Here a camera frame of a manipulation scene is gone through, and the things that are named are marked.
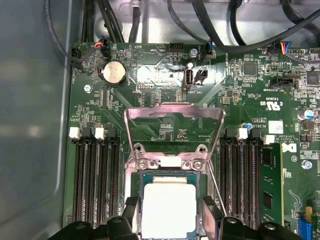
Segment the wire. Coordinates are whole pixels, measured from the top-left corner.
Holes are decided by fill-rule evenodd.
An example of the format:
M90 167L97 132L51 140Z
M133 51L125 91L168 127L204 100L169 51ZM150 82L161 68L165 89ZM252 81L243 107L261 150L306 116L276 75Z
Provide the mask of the wire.
M124 43L125 42L124 36L121 33L121 29L120 29L118 20L117 20L116 15L115 15L115 13L109 3L109 0L103 0L103 5L106 9L106 14L109 17L109 20L110 20L111 24L113 25L115 36L118 38L119 43Z
M256 50L258 48L263 48L267 45L272 44L273 42L281 41L282 39L285 39L285 38L291 36L292 34L297 32L298 30L303 28L306 24L312 22L314 19L316 19L320 16L320 9L318 9L317 11L312 13L310 16L308 16L307 18L305 18L304 20L302 20L301 22L299 22L295 26L289 28L288 30L286 30L276 36L270 37L266 40L263 40L263 41L260 41L260 42L254 43L254 44L246 45L246 46L225 46L222 43L215 28L213 27L213 25L211 23L211 20L208 16L208 12L206 10L206 7L205 7L203 1L202 0L191 0L191 2L192 2L192 6L194 8L194 11L195 11L201 25L203 26L204 30L207 32L207 34L209 35L211 40L215 43L215 45L219 49L221 49L222 51L224 51L226 53L231 53L231 54L239 54L239 53L249 52L252 50Z
M234 36L234 39L240 46L245 46L247 45L245 41L242 39L238 27L237 27L237 9L241 6L242 0L231 0L229 9L230 9L230 26L231 26L231 31Z
M138 35L138 29L140 24L140 8L133 7L133 15L132 15L132 27L129 35L129 43L135 43Z
M82 29L81 29L81 42L87 41L88 33L88 5L89 0L84 0L83 5L83 17L82 17Z
M46 23L47 23L47 27L48 27L50 36L51 36L53 42L55 43L56 47L58 48L58 50L66 58L68 58L69 60L71 60L75 63L81 63L81 62L87 60L96 51L96 49L93 47L81 58L73 57L71 54L67 53L64 50L64 48L62 47L62 45L57 37L57 34L55 32L54 25L52 23L51 12L50 12L50 0L44 0L44 12L45 12L45 19L46 19Z
M288 53L288 51L289 51L289 46L290 46L290 45L291 45L291 42L289 41L289 42L287 43L286 47L285 47L285 54Z
M104 20L105 27L108 30L111 41L114 43L117 43L118 41L116 39L115 31L114 31L114 28L111 24L111 21L110 21L108 15L107 15L104 3L102 2L102 0L96 0L96 3L99 6L100 12L102 14L102 18Z
M281 45L281 51L283 55L286 55L286 47L285 47L285 42L280 42Z
M87 34L86 38L88 43L94 41L94 28L95 28L95 0L88 0L88 13L87 13Z
M177 13L175 12L175 10L172 6L172 0L167 0L167 6L168 6L168 11L169 11L169 14L170 14L172 20L175 22L175 24L179 28L181 28L183 31L185 31L188 35L190 35L192 38L194 38L198 42L200 42L202 44L207 44L207 40L196 35L193 31L191 31L189 28L187 28L187 26L184 25L184 23L180 20L180 18L178 17Z
M291 1L281 0L280 2L282 5L282 9L283 9L284 14L291 22L293 22L294 24L298 24L302 20L304 20L304 18L302 16L300 16L299 13L297 13L291 7L291 5L290 5ZM317 40L317 44L320 47L320 29L316 25L314 25L312 22L308 23L303 28L310 31L315 36L315 38Z

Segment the black dimm slot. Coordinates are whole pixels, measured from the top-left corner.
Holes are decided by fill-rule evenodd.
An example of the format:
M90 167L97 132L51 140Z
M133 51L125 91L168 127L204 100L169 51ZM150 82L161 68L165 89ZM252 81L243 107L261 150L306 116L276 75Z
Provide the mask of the black dimm slot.
M96 176L96 153L97 153L97 145L91 144L90 145L90 166L88 169L88 208L87 208L87 216L88 222L93 224L94 223L94 214L95 214L95 176Z
M241 145L236 146L236 213L238 218L242 218L242 148Z
M119 143L117 140L110 141L110 197L109 217L118 215L119 199Z
M90 222L90 188L91 188L91 161L92 161L92 145L86 145L86 153L85 153L85 173L84 173L84 221Z
M244 223L248 225L249 219L248 219L248 206L247 206L247 201L248 201L248 145L243 145L241 146L241 152L242 152L242 157L241 157L241 162L242 162L242 167L241 167L241 181L242 181L242 212L243 212L243 220Z
M249 219L248 219L248 226L250 228L254 227L254 194L253 194L253 188L255 186L254 183L254 178L253 178L253 174L254 174L254 169L255 169L255 150L254 150L254 146L250 145L250 151L249 151L249 156L248 156L248 163L247 163L247 172L249 173L247 176L247 187L248 187L248 191L247 191L247 212L249 215Z
M73 212L72 212L73 222L81 220L83 151L84 151L84 145L77 143L75 146L75 163L74 163L74 190L73 190Z
M97 225L107 217L107 173L108 173L108 145L99 145L99 159L97 170Z

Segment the ram slot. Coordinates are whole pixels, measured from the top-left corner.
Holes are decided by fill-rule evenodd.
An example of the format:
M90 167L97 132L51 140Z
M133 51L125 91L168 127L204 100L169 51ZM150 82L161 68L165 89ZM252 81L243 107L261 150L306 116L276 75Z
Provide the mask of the ram slot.
M109 144L109 217L118 215L118 200L119 200L119 143L117 140L111 140Z
M248 194L249 191L249 185L248 185L248 176L251 174L249 172L249 146L248 145L243 145L241 146L242 148L242 212L243 212L243 221L245 224L249 223L249 208L248 208L248 201L250 199L250 196Z
M85 186L85 221L94 223L95 214L95 176L96 176L96 144L88 145L86 161L86 186Z
M72 221L81 221L82 194L84 188L84 145L77 143L75 146L75 167L74 167L74 190L73 190L73 213Z
M255 143L250 146L249 158L248 158L248 202L247 207L250 216L248 226L253 229L257 229L259 224L259 147Z
M102 143L97 149L97 204L96 204L96 223L100 225L107 217L107 174L108 174L108 144Z

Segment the integrated circuit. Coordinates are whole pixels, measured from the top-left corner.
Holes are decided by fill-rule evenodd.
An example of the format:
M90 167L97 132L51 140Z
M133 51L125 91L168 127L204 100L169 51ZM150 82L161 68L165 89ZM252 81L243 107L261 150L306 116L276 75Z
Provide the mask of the integrated circuit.
M244 75L256 76L257 75L257 64L255 62L245 62L243 64Z
M316 71L307 72L306 73L306 84L308 86L319 86L320 85L319 73Z
M267 192L264 192L263 193L263 205L272 210L272 195L267 193Z

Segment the black plastic part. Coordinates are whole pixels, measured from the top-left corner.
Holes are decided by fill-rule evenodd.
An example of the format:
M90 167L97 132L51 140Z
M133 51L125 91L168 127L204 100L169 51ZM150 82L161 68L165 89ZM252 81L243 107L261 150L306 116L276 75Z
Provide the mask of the black plastic part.
M77 58L77 59L80 59L82 57L82 53L77 47L73 47L71 49L71 55L72 55L72 57ZM81 62L71 61L71 66L74 67L75 69L81 69L82 68Z
M234 138L237 135L237 130L233 129L233 128L226 128L225 129L225 133L224 133L224 137L225 138Z
M136 210L140 209L140 198L138 196L128 197L125 201L125 209L122 213L122 217L128 219L130 226L132 227L133 218Z
M183 42L172 42L169 44L169 52L171 53L183 53L185 44Z
M138 236L132 233L128 220L123 216L113 217L106 226L110 240L139 240Z
M290 77L276 77L269 81L269 88L294 88L297 89L299 86L298 82Z
M100 48L101 54L105 59L111 59L111 48L110 44L105 40L103 46Z
M291 223L287 220L284 220L284 227L288 230L291 230Z
M268 46L266 48L266 53L267 54L281 54L282 50L281 50L281 44L279 41L274 42L273 44L271 44L270 46Z
M81 134L81 138L83 139L91 139L93 138L93 133L92 133L92 129L91 127L83 127L82 128L82 134Z
M107 128L106 136L108 138L115 138L117 136L117 129L115 127Z

